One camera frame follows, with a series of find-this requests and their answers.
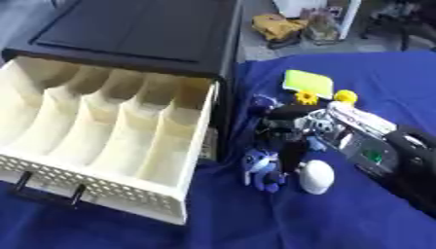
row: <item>floor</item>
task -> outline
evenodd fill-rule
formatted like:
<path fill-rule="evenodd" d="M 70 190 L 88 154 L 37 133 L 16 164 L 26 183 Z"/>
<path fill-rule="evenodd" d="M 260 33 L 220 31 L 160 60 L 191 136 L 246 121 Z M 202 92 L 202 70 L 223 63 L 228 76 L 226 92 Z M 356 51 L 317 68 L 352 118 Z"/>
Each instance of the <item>floor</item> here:
<path fill-rule="evenodd" d="M 276 7 L 271 0 L 244 0 L 243 24 L 241 29 L 241 46 L 238 55 L 242 60 L 265 60 L 276 57 L 300 53 L 367 53 L 398 51 L 400 40 L 397 35 L 383 34 L 372 36 L 368 40 L 362 40 L 359 33 L 363 30 L 369 14 L 380 7 L 383 1 L 363 1 L 358 16 L 351 27 L 345 41 L 328 46 L 316 46 L 310 41 L 303 41 L 298 46 L 287 47 L 277 51 L 266 48 L 264 39 L 251 28 L 253 16 L 264 13 L 277 13 Z M 415 38 L 412 39 L 410 50 L 428 49 L 431 44 L 427 41 Z"/>
<path fill-rule="evenodd" d="M 316 46 L 309 41 L 304 41 L 298 46 L 271 51 L 266 48 L 266 42 L 263 38 L 251 29 L 251 18 L 264 13 L 276 13 L 273 2 L 271 0 L 244 0 L 238 61 L 266 60 L 298 53 L 365 53 L 398 50 L 399 40 L 397 36 L 384 35 L 372 37 L 369 40 L 362 40 L 358 37 L 368 13 L 377 6 L 377 1 L 363 2 L 359 18 L 344 42 L 337 45 Z M 51 0 L 0 0 L 0 30 L 2 30 L 0 49 L 10 42 L 17 33 L 38 22 L 39 18 L 54 10 Z M 412 43 L 412 49 L 425 46 L 428 44 L 425 44 L 424 41 Z"/>

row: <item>black case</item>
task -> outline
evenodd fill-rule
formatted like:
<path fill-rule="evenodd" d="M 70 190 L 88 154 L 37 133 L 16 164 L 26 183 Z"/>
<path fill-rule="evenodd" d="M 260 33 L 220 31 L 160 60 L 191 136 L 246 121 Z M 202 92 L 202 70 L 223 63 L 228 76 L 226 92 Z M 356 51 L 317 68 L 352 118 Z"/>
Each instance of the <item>black case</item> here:
<path fill-rule="evenodd" d="M 222 156 L 240 13 L 241 0 L 75 0 L 18 36 L 2 56 L 215 79 L 220 94 L 212 124 Z"/>

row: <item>blue fabric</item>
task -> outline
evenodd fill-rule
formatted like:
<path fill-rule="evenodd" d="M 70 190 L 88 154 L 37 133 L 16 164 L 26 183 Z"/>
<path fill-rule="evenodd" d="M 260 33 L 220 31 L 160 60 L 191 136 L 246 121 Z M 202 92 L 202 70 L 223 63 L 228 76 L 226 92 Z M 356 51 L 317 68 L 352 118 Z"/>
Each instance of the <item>blue fabric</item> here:
<path fill-rule="evenodd" d="M 436 248 L 436 221 L 369 180 L 334 152 L 336 182 L 323 196 L 304 194 L 295 179 L 270 195 L 243 187 L 238 157 L 255 121 L 254 93 L 286 97 L 287 69 L 327 75 L 336 89 L 359 94 L 358 107 L 436 134 L 436 53 L 296 55 L 238 68 L 238 119 L 221 165 L 201 163 L 189 194 L 189 221 L 179 227 L 86 205 L 65 210 L 14 199 L 0 185 L 0 248 Z"/>

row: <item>green sponge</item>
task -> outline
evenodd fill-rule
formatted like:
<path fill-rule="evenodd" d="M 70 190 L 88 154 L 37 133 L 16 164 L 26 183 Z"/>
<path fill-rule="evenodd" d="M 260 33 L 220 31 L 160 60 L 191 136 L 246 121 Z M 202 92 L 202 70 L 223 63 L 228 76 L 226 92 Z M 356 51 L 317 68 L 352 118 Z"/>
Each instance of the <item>green sponge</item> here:
<path fill-rule="evenodd" d="M 318 97 L 333 98 L 333 81 L 327 76 L 300 70 L 287 70 L 282 84 L 284 89 L 294 91 L 308 90 Z"/>

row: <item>drawer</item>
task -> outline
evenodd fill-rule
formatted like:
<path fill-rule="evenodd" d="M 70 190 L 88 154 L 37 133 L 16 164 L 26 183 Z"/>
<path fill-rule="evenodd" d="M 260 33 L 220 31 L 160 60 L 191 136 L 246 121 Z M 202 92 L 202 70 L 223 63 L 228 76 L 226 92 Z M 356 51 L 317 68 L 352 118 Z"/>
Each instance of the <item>drawer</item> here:
<path fill-rule="evenodd" d="M 212 80 L 19 56 L 0 89 L 1 180 L 185 223 Z"/>

